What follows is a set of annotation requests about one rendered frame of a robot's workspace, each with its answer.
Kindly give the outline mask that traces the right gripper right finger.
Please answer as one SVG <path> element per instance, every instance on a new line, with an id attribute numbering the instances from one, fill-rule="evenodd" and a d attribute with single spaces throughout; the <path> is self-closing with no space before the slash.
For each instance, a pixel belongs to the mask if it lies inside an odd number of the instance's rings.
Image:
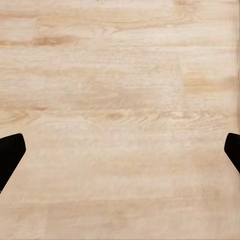
<path id="1" fill-rule="evenodd" d="M 229 133 L 227 135 L 224 151 L 235 165 L 236 169 L 240 173 L 240 135 L 235 133 Z"/>

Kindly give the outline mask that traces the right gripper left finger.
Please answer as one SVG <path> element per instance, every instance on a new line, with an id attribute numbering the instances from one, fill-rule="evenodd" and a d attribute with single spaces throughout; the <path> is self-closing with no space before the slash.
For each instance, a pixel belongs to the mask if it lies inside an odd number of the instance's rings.
<path id="1" fill-rule="evenodd" d="M 0 193 L 26 152 L 22 133 L 0 138 Z"/>

